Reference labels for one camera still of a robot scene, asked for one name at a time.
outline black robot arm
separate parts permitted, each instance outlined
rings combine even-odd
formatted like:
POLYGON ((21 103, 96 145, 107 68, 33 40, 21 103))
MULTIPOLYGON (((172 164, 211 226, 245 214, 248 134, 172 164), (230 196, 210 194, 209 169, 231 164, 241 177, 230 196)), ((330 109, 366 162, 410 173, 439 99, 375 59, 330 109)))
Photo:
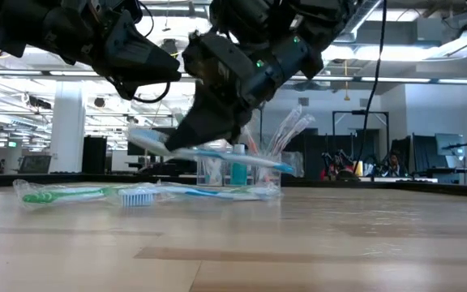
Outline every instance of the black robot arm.
POLYGON ((82 62, 122 98, 139 86, 179 81, 179 61, 136 30, 138 0, 0 0, 0 50, 22 57, 26 45, 82 62))
POLYGON ((357 7, 354 0, 213 0, 212 29, 192 34, 182 54, 198 79, 195 102, 165 146, 233 143, 252 110, 282 84, 299 71, 311 79, 323 69, 321 52, 357 7), (292 28, 297 16, 302 21, 292 28))

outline white column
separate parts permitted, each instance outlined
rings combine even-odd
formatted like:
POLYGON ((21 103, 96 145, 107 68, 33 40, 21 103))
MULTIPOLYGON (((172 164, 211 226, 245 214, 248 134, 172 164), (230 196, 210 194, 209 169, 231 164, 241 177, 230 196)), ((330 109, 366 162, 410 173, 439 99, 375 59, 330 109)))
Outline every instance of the white column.
POLYGON ((22 156, 23 141, 9 139, 6 145, 5 174, 17 174, 22 156))
POLYGON ((80 82, 57 82, 49 172, 80 172, 86 101, 80 82))

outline desk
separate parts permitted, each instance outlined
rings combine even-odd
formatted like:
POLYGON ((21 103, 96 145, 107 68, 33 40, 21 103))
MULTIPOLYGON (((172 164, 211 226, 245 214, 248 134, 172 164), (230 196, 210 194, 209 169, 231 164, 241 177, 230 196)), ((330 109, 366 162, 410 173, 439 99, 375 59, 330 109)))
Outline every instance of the desk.
POLYGON ((458 184, 461 180, 460 174, 467 174, 467 168, 435 167, 426 170, 428 178, 437 178, 442 183, 458 184))
MULTIPOLYGON (((372 182, 371 178, 360 178, 362 182, 372 182)), ((395 183, 398 181, 408 181, 412 182, 411 178, 374 178, 374 181, 377 183, 395 183)), ((437 183, 437 178, 416 178, 414 179, 415 182, 427 182, 427 183, 437 183)))
POLYGON ((0 291, 467 291, 467 197, 284 192, 25 212, 0 188, 0 291))

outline clear plastic bag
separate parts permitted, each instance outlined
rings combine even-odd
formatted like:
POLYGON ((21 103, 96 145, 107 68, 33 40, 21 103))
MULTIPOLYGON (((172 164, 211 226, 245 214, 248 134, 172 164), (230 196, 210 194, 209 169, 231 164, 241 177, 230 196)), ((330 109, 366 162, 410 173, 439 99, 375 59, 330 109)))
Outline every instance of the clear plastic bag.
POLYGON ((281 160, 285 164, 291 165, 295 169, 293 176, 295 178, 303 178, 304 171, 304 156, 300 152, 282 152, 281 160))
POLYGON ((45 186, 21 179, 14 181, 14 190, 19 202, 28 209, 103 200, 107 192, 103 187, 45 186))
POLYGON ((278 141, 286 136, 290 131, 292 131, 293 127, 295 127, 297 121, 300 119, 300 115, 302 114, 302 106, 299 105, 294 108, 291 113, 282 121, 279 129, 276 131, 275 135, 273 136, 272 140, 269 142, 268 147, 266 148, 265 153, 274 153, 274 149, 278 141))
POLYGON ((93 187, 44 186, 14 181, 19 202, 30 210, 83 202, 106 201, 121 207, 145 207, 183 200, 218 199, 232 201, 273 200, 282 196, 275 186, 200 188, 176 183, 138 183, 93 187))

